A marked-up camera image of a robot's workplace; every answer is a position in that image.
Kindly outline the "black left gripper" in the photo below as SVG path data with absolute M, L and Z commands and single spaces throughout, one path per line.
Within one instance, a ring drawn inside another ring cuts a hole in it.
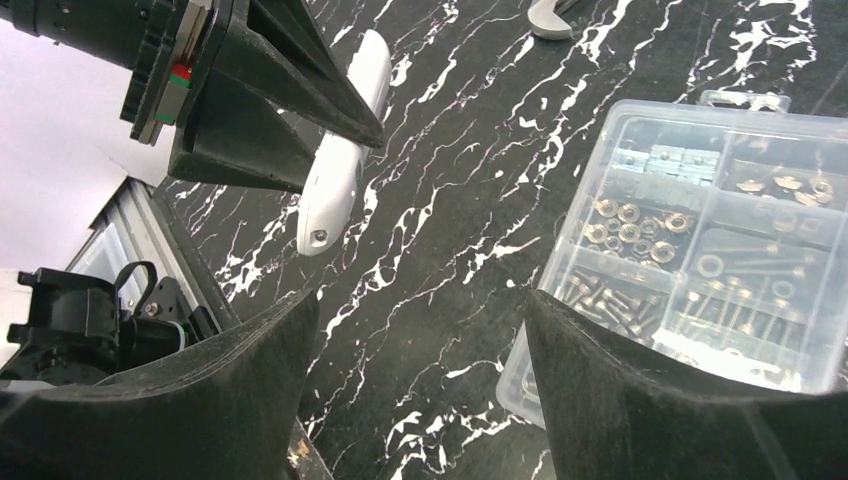
M 164 126 L 184 125 L 228 26 L 215 59 L 224 75 L 211 74 L 175 133 L 173 178 L 301 193 L 314 151 L 269 101 L 357 144 L 384 146 L 381 121 L 305 1 L 4 1 L 1 18 L 130 70 L 120 118 L 145 145 Z

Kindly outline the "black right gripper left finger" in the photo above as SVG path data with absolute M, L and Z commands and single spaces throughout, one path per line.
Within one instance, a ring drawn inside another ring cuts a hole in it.
M 289 479 L 319 302 L 304 290 L 91 385 L 1 394 L 5 479 Z

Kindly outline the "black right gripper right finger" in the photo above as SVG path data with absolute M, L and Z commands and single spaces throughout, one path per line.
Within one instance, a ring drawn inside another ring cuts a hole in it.
M 560 479 L 843 479 L 847 396 L 726 379 L 532 289 L 524 323 Z

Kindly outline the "white remote control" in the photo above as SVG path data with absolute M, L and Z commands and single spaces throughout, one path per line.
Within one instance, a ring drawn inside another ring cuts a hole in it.
M 375 30 L 364 33 L 348 68 L 348 79 L 372 113 L 381 117 L 390 86 L 388 44 Z M 344 233 L 359 192 L 365 146 L 326 133 L 300 195 L 297 216 L 297 251 L 314 257 L 328 250 Z

